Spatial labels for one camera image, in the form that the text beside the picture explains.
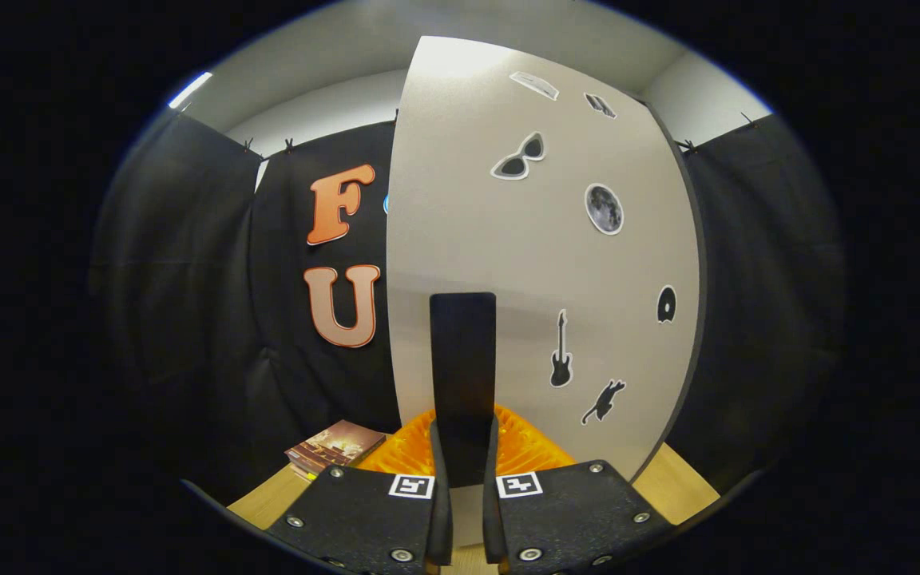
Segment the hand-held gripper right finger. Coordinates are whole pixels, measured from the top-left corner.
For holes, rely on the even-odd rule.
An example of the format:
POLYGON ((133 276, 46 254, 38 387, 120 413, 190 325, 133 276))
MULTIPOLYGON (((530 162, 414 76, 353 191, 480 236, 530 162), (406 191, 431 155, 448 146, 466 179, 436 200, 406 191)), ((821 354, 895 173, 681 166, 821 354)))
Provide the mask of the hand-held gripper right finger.
POLYGON ((674 536, 609 462, 575 462, 503 406, 490 433, 483 546, 501 574, 604 574, 674 536))

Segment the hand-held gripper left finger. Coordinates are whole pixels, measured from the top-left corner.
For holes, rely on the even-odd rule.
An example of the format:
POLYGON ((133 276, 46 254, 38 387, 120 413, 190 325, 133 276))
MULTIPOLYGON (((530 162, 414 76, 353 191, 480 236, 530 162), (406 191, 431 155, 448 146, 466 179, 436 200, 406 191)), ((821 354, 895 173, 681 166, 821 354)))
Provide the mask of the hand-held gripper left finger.
POLYGON ((450 564, 453 522, 437 409, 371 456, 391 468, 329 466, 265 533, 339 574, 438 574, 450 564))

